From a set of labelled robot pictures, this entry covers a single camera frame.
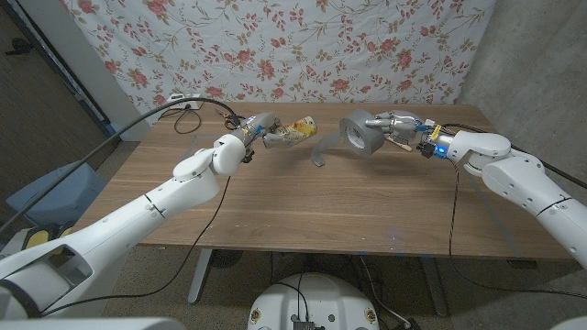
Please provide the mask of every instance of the floral fabric backdrop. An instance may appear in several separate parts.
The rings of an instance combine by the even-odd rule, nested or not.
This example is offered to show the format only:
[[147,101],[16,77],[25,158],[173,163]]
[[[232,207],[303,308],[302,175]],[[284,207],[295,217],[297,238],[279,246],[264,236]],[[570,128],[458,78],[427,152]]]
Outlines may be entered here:
[[453,104],[494,0],[60,0],[141,113],[221,101]]

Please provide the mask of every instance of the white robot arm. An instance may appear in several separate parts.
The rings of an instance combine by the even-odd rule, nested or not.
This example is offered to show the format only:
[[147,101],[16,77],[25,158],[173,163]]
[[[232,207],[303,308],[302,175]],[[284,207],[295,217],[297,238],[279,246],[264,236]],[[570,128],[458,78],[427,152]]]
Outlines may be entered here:
[[533,215],[587,269],[587,207],[553,182],[538,158],[512,149],[510,141],[498,134],[450,134],[405,111],[376,115],[365,125],[380,128],[399,143],[419,142],[417,148],[425,157],[466,159],[467,172],[482,177],[494,193]]
[[266,148],[286,148],[316,133],[292,141],[280,126],[273,114],[252,116],[213,148],[180,162],[159,187],[83,230],[0,260],[0,319],[39,317],[81,300],[99,274],[165,220],[214,198],[220,191],[215,175],[233,175],[249,162],[256,138]]

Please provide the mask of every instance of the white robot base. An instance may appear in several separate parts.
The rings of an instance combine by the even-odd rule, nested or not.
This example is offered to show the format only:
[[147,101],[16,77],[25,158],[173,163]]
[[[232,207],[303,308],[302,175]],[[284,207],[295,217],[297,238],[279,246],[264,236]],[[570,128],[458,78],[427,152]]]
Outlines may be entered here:
[[[373,304],[361,291],[341,279],[321,273],[305,273],[290,276],[280,283],[287,285],[273,284],[252,305],[249,330],[379,329]],[[308,320],[313,325],[300,322],[294,326],[294,321],[298,321],[298,283],[307,302]],[[306,321],[302,296],[299,298],[299,314],[299,321]]]

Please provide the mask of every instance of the table top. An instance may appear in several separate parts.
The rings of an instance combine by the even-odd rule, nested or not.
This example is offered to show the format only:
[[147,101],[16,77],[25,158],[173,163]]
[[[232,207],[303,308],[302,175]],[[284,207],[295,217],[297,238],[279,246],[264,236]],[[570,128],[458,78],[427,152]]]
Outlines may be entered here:
[[[445,159],[426,159],[386,143],[368,159],[339,143],[318,168],[310,153],[338,121],[362,108],[373,114],[404,109],[437,123],[460,123],[493,131],[478,108],[467,105],[252,104],[230,106],[241,116],[273,112],[284,124],[312,116],[318,134],[288,149],[253,146],[228,186],[200,248],[447,256],[455,171]],[[174,166],[228,131],[213,104],[199,111],[203,123],[192,134],[161,119],[106,185],[73,230],[86,227],[170,179]],[[178,128],[189,130],[197,117]],[[224,188],[227,178],[217,177]],[[220,193],[208,203],[167,220],[142,244],[192,245],[210,220]],[[546,230],[512,203],[460,171],[453,255],[468,258],[571,259]]]

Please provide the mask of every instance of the duct tape roll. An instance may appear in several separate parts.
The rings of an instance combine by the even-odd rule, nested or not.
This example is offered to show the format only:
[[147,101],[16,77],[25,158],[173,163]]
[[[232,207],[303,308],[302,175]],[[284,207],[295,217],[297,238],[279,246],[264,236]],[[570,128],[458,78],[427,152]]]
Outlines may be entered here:
[[381,148],[385,135],[377,127],[367,127],[365,121],[375,117],[363,109],[357,109],[340,119],[340,135],[347,146],[362,157],[369,157]]

